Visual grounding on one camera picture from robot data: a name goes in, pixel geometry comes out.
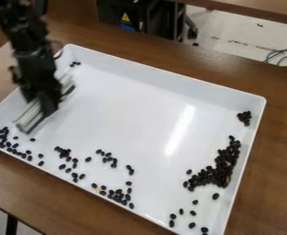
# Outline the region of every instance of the robotic arm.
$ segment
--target robotic arm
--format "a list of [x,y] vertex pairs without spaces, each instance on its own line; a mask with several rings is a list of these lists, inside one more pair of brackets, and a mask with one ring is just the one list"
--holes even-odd
[[30,133],[58,109],[62,97],[74,87],[67,87],[64,93],[63,84],[54,77],[56,65],[51,43],[46,39],[46,24],[39,19],[28,1],[0,0],[0,28],[10,40],[17,59],[18,66],[9,67],[12,80],[19,85],[29,103],[16,123],[22,131]]

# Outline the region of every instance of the white tray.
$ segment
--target white tray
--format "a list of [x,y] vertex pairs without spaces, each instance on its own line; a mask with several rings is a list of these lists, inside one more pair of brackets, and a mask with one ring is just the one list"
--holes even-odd
[[[70,68],[72,61],[82,65]],[[170,229],[169,215],[178,215],[183,208],[184,215],[170,230],[202,234],[200,228],[207,227],[209,234],[223,234],[266,100],[75,45],[67,45],[57,63],[56,76],[71,73],[77,88],[30,136],[11,121],[25,105],[19,90],[0,104],[0,129],[8,126],[10,139],[18,136],[13,142],[20,143],[20,151],[32,150],[34,160],[12,156],[98,196],[91,183],[116,190],[127,189],[125,181],[130,180],[135,208],[124,208],[166,229]],[[237,113],[246,110],[252,112],[248,128],[237,119]],[[227,146],[228,135],[242,142],[229,186],[201,186],[192,193],[183,188],[188,169],[197,173],[215,164],[217,150]],[[75,184],[69,173],[59,170],[64,160],[55,146],[72,149],[72,156],[80,161],[75,172],[85,173],[85,179]],[[103,164],[94,153],[97,149],[111,151],[118,159],[117,168]],[[42,167],[38,153],[45,155]],[[84,163],[88,156],[93,160]],[[133,176],[127,174],[127,164],[136,170]],[[212,200],[213,193],[220,194],[218,200]],[[196,217],[189,214],[191,209]],[[188,228],[190,222],[196,223],[194,229]]]

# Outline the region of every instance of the white floor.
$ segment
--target white floor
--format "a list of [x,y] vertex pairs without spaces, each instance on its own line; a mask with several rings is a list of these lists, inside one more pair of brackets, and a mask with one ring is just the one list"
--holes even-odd
[[[272,50],[287,48],[287,25],[225,12],[188,6],[187,14],[199,30],[197,40],[207,50],[221,51],[252,60],[264,61]],[[0,235],[6,234],[6,214],[0,211]],[[17,235],[39,235],[19,223]]]

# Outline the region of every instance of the wooden table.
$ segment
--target wooden table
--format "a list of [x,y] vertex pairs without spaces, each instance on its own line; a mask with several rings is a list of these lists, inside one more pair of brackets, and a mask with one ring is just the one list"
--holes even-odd
[[287,24],[287,0],[172,0]]
[[[50,21],[53,39],[110,53],[268,100],[226,234],[287,235],[287,69],[93,24]],[[14,86],[0,49],[0,100]],[[0,208],[51,234],[171,234],[0,152]]]

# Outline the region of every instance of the yellow warning sign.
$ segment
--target yellow warning sign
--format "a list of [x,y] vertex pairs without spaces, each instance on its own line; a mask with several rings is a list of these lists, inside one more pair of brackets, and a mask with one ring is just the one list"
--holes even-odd
[[122,21],[125,21],[125,22],[130,22],[130,19],[129,17],[127,16],[127,13],[125,12],[124,15],[122,16],[121,18]]

